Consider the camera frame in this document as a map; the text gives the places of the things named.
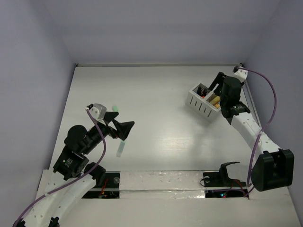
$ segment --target white container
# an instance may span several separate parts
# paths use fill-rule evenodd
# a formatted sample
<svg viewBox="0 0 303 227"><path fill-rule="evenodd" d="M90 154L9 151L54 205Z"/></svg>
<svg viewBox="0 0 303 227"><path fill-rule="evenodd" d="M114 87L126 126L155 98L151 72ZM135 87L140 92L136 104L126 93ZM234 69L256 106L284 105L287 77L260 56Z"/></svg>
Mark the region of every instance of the white container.
<svg viewBox="0 0 303 227"><path fill-rule="evenodd" d="M202 83L194 86L187 95L186 105L196 111L199 115L204 117L209 122L212 122L218 115L221 114L221 108L216 108L209 102L214 98L215 94L210 91L207 92L205 98L200 97L197 94L198 87L201 87L202 91L204 89L208 90L208 87Z"/></svg>

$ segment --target gray wall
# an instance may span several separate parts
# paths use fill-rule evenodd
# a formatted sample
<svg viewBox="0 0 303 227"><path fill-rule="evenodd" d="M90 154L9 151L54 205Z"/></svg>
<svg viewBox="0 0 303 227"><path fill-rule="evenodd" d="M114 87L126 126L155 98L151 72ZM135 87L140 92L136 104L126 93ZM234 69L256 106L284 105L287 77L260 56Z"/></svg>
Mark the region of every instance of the gray wall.
<svg viewBox="0 0 303 227"><path fill-rule="evenodd" d="M275 119L267 133L282 148L295 155L294 181L290 193L303 224L303 1L283 0L266 31L245 62L247 68L263 72L277 91ZM272 113L273 95L257 75L248 78L261 122Z"/></svg>
<svg viewBox="0 0 303 227"><path fill-rule="evenodd" d="M0 5L0 225L9 227L49 165L74 65L42 1Z"/></svg>
<svg viewBox="0 0 303 227"><path fill-rule="evenodd" d="M280 0L44 0L76 63L238 63Z"/></svg>

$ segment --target white basket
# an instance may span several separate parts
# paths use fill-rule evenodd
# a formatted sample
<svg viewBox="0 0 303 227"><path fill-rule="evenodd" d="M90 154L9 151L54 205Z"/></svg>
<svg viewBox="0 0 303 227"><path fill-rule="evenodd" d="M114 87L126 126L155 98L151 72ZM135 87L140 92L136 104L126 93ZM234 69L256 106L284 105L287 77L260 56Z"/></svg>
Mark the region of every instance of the white basket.
<svg viewBox="0 0 303 227"><path fill-rule="evenodd" d="M208 87L204 86L202 83L194 86L188 92L186 105L207 119L209 122L212 122L221 113L221 108L216 108L209 103L209 101L215 96L212 91L207 92L205 98L202 98L197 94L198 87L201 87L202 91L204 89L208 90Z"/></svg>

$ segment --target yellow object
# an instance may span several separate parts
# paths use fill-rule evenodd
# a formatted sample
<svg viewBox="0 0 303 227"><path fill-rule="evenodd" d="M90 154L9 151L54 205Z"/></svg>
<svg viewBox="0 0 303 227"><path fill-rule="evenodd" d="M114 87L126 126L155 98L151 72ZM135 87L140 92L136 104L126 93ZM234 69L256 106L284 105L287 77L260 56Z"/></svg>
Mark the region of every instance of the yellow object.
<svg viewBox="0 0 303 227"><path fill-rule="evenodd" d="M215 105L216 103L218 103L220 101L220 97L216 96L213 100L211 100L209 103L211 105Z"/></svg>

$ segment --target white table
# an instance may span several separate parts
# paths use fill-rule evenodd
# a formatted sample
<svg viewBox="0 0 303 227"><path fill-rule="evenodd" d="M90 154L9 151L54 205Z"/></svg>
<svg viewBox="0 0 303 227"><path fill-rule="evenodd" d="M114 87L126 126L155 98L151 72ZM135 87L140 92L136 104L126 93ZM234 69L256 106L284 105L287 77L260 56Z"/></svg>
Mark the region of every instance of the white table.
<svg viewBox="0 0 303 227"><path fill-rule="evenodd" d="M117 105L118 120L135 121L122 157L118 140L107 138L102 166L107 171L209 170L240 161L247 166L251 150L221 116L209 124L185 106L198 82L210 85L219 71L232 67L77 67L64 110L50 169L64 147L70 127L92 127L84 108ZM97 161L102 145L89 155ZM39 190L47 182L45 171ZM81 200L62 227L74 226L300 226L287 188L253 192L251 200L116 199Z"/></svg>

